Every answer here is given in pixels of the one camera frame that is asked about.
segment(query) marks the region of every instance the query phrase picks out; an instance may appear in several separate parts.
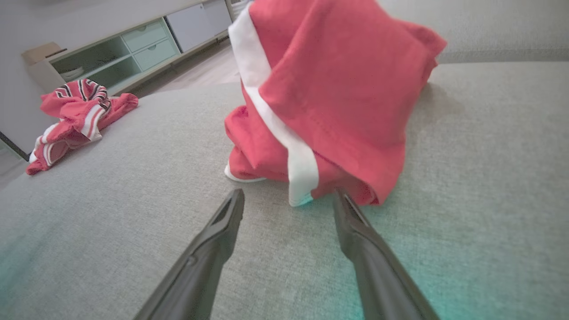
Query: bowl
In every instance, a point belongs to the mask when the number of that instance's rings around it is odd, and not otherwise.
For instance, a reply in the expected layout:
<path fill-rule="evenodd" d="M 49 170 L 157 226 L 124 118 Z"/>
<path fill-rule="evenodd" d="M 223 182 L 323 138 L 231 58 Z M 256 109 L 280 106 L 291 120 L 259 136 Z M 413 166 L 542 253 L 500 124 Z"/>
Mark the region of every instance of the bowl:
<path fill-rule="evenodd" d="M 65 80 L 66 82 L 69 82 L 69 81 L 79 77 L 80 75 L 82 75 L 83 72 L 85 72 L 83 70 L 83 67 L 78 67 L 77 69 L 73 69 L 71 71 L 63 72 L 63 73 L 60 73 L 59 75 L 63 78 L 63 80 Z"/>

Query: upholstery fabric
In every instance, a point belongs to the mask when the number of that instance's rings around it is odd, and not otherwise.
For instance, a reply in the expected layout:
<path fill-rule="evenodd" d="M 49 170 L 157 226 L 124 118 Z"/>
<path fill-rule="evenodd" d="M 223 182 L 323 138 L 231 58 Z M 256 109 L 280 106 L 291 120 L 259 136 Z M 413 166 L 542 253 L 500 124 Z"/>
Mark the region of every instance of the upholstery fabric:
<path fill-rule="evenodd" d="M 442 319 L 569 313 L 569 63 L 440 65 L 403 173 L 364 207 Z M 0 192 L 1 319 L 132 319 L 225 195 L 246 203 L 212 319 L 362 319 L 331 197 L 223 168 L 239 84 L 158 93 Z"/>
<path fill-rule="evenodd" d="M 432 28 L 440 63 L 569 61 L 567 0 L 377 0 L 393 17 Z"/>

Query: open shelf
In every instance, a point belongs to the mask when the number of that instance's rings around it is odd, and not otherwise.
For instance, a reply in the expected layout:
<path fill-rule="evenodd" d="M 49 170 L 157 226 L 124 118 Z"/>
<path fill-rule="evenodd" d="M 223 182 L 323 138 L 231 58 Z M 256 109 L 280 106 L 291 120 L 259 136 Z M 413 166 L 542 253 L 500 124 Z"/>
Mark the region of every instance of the open shelf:
<path fill-rule="evenodd" d="M 128 56 L 126 59 L 123 59 L 110 67 L 105 67 L 99 72 L 93 73 L 89 76 L 89 79 L 98 84 L 104 85 L 110 93 L 113 91 L 111 90 L 112 87 L 132 79 L 139 73 L 141 73 L 141 70 L 136 61 L 132 56 Z"/>
<path fill-rule="evenodd" d="M 52 61 L 51 64 L 59 74 L 83 67 L 83 73 L 75 78 L 77 80 L 89 77 L 112 64 L 119 63 L 121 59 L 126 59 L 129 55 L 129 50 L 121 37 L 118 36 L 87 50 Z"/>

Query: white wall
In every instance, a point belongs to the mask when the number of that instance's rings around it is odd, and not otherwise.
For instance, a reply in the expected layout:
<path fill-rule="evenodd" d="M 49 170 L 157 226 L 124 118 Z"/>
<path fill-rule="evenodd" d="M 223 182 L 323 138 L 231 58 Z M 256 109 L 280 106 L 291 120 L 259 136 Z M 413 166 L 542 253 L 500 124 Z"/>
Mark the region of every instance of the white wall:
<path fill-rule="evenodd" d="M 56 120 L 39 106 L 43 93 L 21 53 L 53 41 L 73 49 L 188 4 L 187 0 L 2 0 L 0 132 L 22 150 Z"/>

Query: black stripe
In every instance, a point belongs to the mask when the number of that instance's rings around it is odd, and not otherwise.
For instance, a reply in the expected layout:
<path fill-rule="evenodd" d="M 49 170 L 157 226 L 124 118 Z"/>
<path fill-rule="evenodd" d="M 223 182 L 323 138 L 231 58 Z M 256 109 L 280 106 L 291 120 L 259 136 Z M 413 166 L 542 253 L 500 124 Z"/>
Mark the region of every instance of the black stripe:
<path fill-rule="evenodd" d="M 94 96 L 97 94 L 97 91 L 99 90 L 100 85 L 96 85 L 95 88 L 93 89 L 93 93 L 91 93 L 91 96 L 89 97 L 89 100 L 93 100 Z"/>
<path fill-rule="evenodd" d="M 63 86 L 61 86 L 62 89 L 65 89 L 65 91 L 67 92 L 67 96 L 71 97 L 71 90 L 69 90 L 69 87 L 64 84 Z"/>
<path fill-rule="evenodd" d="M 79 80 L 77 82 L 79 83 L 79 92 L 81 92 L 81 97 L 83 98 L 83 101 L 87 101 L 85 93 L 83 92 L 83 80 Z"/>

